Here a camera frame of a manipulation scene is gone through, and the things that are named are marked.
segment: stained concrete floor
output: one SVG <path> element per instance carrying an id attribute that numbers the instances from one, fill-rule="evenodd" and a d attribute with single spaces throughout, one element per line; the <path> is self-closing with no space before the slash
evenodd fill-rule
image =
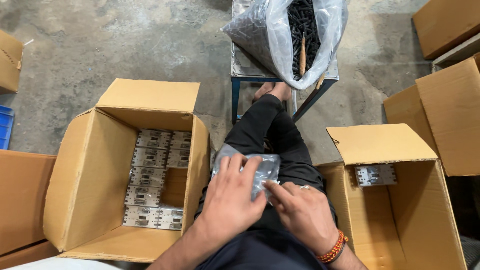
<path id="1" fill-rule="evenodd" d="M 327 126 L 385 123 L 382 100 L 429 73 L 411 24 L 427 0 L 348 0 L 340 81 L 298 121 L 313 162 L 340 159 Z M 201 82 L 195 113 L 218 149 L 230 130 L 231 0 L 0 0 L 24 48 L 10 149 L 56 154 L 75 115 L 116 78 Z M 257 85 L 243 85 L 240 112 Z M 299 93 L 300 101 L 308 92 Z"/>

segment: person's left hand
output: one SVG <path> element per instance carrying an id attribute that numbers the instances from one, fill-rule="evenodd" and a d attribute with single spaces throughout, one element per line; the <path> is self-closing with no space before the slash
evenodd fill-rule
<path id="1" fill-rule="evenodd" d="M 223 245 L 257 222 L 266 205 L 264 191 L 251 201 L 253 177 L 261 157 L 242 154 L 224 157 L 208 185 L 204 209 L 195 221 L 212 241 Z"/>

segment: dark shirt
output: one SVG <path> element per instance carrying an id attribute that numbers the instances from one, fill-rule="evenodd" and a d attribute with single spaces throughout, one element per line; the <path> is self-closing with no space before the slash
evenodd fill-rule
<path id="1" fill-rule="evenodd" d="M 326 270 L 288 231 L 253 230 L 237 235 L 196 270 Z"/>

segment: hand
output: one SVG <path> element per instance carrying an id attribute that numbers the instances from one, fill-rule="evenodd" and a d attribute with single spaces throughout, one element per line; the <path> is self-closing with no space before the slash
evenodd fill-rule
<path id="1" fill-rule="evenodd" d="M 253 177 L 261 157 L 249 160 L 242 154 L 224 157 L 220 170 L 208 185 L 204 209 L 195 223 L 213 241 L 223 245 L 258 221 L 266 205 L 265 193 L 251 201 Z"/>
<path id="2" fill-rule="evenodd" d="M 317 256 L 332 250 L 339 235 L 324 193 L 311 186 L 300 189 L 292 182 L 278 185 L 269 181 L 265 187 L 273 194 L 270 201 L 282 224 L 295 237 Z"/>

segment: plastic bag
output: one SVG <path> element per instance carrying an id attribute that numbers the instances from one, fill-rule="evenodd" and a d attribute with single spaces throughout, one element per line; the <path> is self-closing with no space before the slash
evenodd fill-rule
<path id="1" fill-rule="evenodd" d="M 247 10 L 221 28 L 290 87 L 304 90 L 327 70 L 347 24 L 344 0 L 313 0 L 320 48 L 311 68 L 293 79 L 293 47 L 287 7 L 293 0 L 256 0 Z"/>
<path id="2" fill-rule="evenodd" d="M 218 173 L 218 170 L 220 169 L 220 162 L 222 161 L 223 157 L 232 157 L 233 154 L 240 153 L 238 152 L 235 148 L 231 147 L 228 144 L 223 144 L 222 148 L 218 151 L 216 157 L 215 157 L 215 162 L 213 165 L 213 170 L 212 170 L 212 178 L 215 176 L 215 174 Z M 259 165 L 258 169 L 255 172 L 255 176 L 253 178 L 253 186 L 252 186 L 252 194 L 251 194 L 251 200 L 255 200 L 257 198 L 257 194 L 265 190 L 264 183 L 267 180 L 272 180 L 275 183 L 278 183 L 278 170 L 280 169 L 280 156 L 275 155 L 275 154 L 250 154 L 246 155 L 246 157 L 252 158 L 260 156 L 262 159 L 264 159 Z M 265 195 L 268 199 L 270 196 L 270 192 L 268 190 L 265 191 Z"/>

